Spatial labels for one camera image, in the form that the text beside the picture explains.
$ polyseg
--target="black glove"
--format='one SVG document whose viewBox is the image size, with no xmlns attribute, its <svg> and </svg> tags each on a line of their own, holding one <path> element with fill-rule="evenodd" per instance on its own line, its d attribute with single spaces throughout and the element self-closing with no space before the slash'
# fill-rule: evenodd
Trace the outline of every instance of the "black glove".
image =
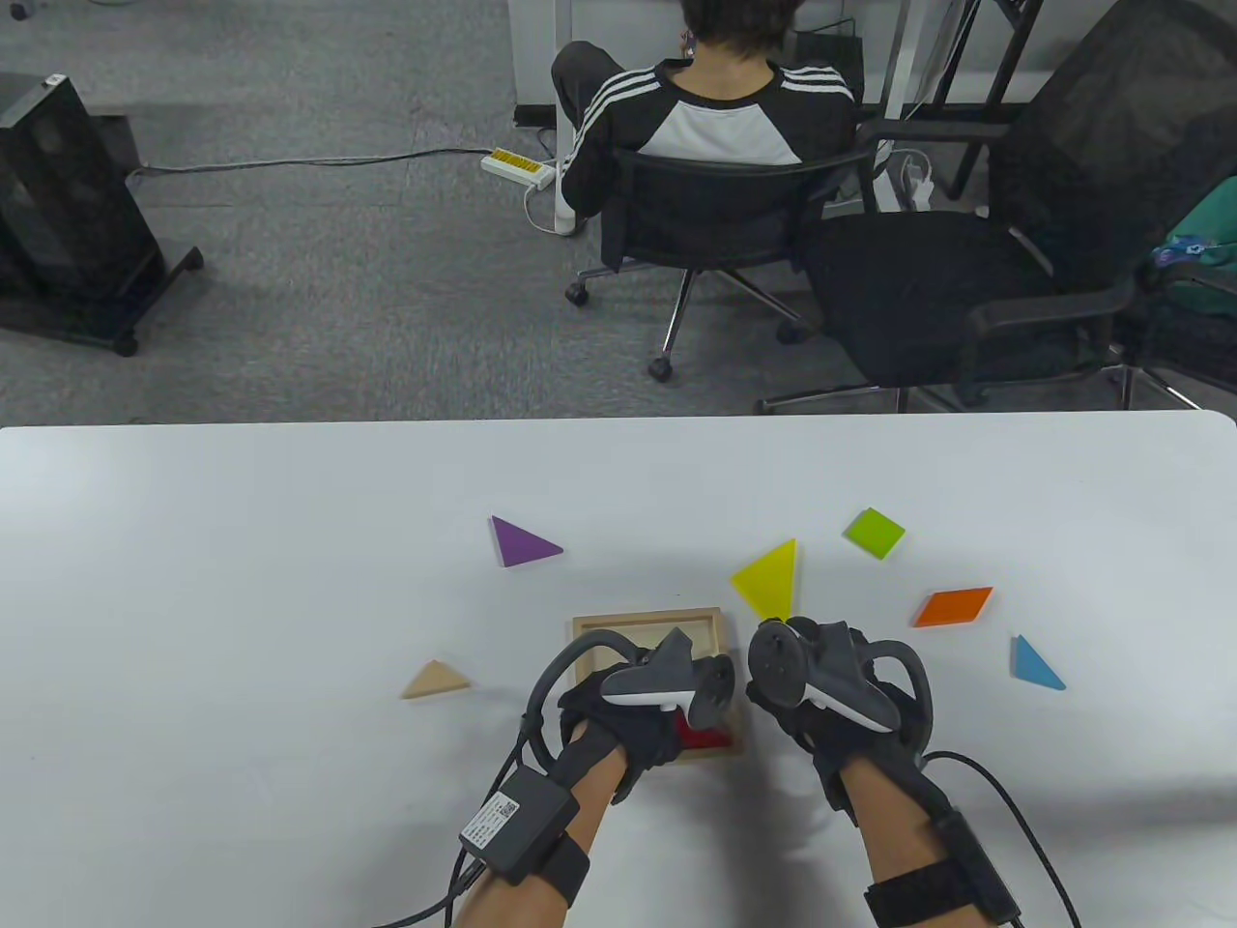
<svg viewBox="0 0 1237 928">
<path fill-rule="evenodd" d="M 615 705 L 601 698 L 601 682 L 615 671 L 630 664 L 618 663 L 604 671 L 590 673 L 588 679 L 574 689 L 569 689 L 558 700 L 563 710 L 559 730 L 563 744 L 571 740 L 571 734 L 581 721 L 589 723 L 589 730 L 600 728 L 621 745 L 627 755 L 627 772 L 623 775 L 614 803 L 622 802 L 640 775 L 651 767 L 669 763 L 683 751 L 683 740 L 674 724 L 674 713 L 662 711 L 656 705 Z"/>
<path fill-rule="evenodd" d="M 795 616 L 787 622 L 808 641 L 815 641 L 820 626 L 810 619 Z M 851 635 L 861 645 L 867 640 L 851 629 Z M 855 809 L 842 786 L 841 770 L 856 757 L 866 757 L 893 780 L 908 796 L 924 808 L 931 809 L 944 801 L 923 773 L 922 761 L 914 755 L 914 745 L 922 744 L 925 719 L 919 704 L 892 683 L 876 679 L 872 663 L 863 666 L 863 676 L 876 684 L 898 707 L 902 725 L 897 731 L 880 733 L 863 728 L 836 711 L 820 709 L 804 700 L 793 709 L 771 703 L 755 683 L 747 684 L 747 698 L 772 715 L 782 730 L 811 755 L 811 763 L 820 776 L 829 804 L 845 812 L 855 820 Z"/>
</svg>

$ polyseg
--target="black and white jacket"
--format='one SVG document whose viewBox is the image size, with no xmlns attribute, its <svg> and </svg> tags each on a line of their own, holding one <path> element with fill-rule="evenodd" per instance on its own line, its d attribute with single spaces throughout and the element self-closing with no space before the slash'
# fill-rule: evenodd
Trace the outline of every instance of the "black and white jacket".
<svg viewBox="0 0 1237 928">
<path fill-rule="evenodd" d="M 614 182 L 612 148 L 736 165 L 798 165 L 845 152 L 855 140 L 855 98 L 834 68 L 785 71 L 737 100 L 709 100 L 669 73 L 690 59 L 616 74 L 585 110 L 563 162 L 563 197 L 580 215 L 601 212 Z"/>
</svg>

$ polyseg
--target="wooden tray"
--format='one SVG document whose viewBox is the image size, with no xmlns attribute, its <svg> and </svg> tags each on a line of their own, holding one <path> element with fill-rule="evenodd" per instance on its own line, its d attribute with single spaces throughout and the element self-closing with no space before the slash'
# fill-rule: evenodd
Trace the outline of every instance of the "wooden tray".
<svg viewBox="0 0 1237 928">
<path fill-rule="evenodd" d="M 710 609 L 675 609 L 664 612 L 584 615 L 571 620 L 573 638 L 594 629 L 611 629 L 631 638 L 636 645 L 647 648 L 657 647 L 662 638 L 670 634 L 672 629 L 682 629 L 691 638 L 693 658 L 731 653 L 725 619 L 721 610 L 715 606 Z M 620 659 L 618 655 L 609 648 L 594 648 L 575 662 L 575 682 L 579 683 L 594 671 L 602 671 Z M 730 737 L 729 745 L 685 747 L 679 755 L 680 760 L 741 754 L 743 750 L 742 715 L 738 711 L 737 698 L 731 704 L 726 718 L 727 724 L 721 734 Z"/>
</svg>

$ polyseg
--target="beige triangle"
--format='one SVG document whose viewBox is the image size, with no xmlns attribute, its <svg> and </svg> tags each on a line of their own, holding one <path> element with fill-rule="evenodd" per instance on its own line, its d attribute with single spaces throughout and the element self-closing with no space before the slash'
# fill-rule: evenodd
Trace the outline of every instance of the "beige triangle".
<svg viewBox="0 0 1237 928">
<path fill-rule="evenodd" d="M 408 684 L 400 698 L 419 699 L 423 695 L 452 693 L 456 689 L 468 689 L 471 685 L 468 679 L 442 661 L 430 661 L 421 668 L 421 673 Z"/>
</svg>

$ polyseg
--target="gray carpet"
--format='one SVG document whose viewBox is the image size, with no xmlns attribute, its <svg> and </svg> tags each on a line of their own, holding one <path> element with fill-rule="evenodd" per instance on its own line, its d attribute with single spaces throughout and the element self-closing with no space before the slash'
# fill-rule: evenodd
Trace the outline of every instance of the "gray carpet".
<svg viewBox="0 0 1237 928">
<path fill-rule="evenodd" d="M 511 127 L 505 0 L 51 0 L 4 24 L 5 69 L 61 71 L 88 104 L 122 105 L 156 165 L 538 151 Z M 705 280 L 675 380 L 653 382 L 675 275 L 597 281 L 588 309 L 569 306 L 573 269 L 595 262 L 591 233 L 534 231 L 520 189 L 475 157 L 146 178 L 136 195 L 207 270 L 156 308 L 131 360 L 0 333 L 0 426 L 727 415 L 856 377 L 836 345 L 784 348 L 762 307 Z M 534 202 L 543 224 L 549 207 Z M 788 269 L 753 277 L 810 306 Z M 990 408 L 1112 402 L 1111 385 L 1089 382 L 1002 391 Z"/>
</svg>

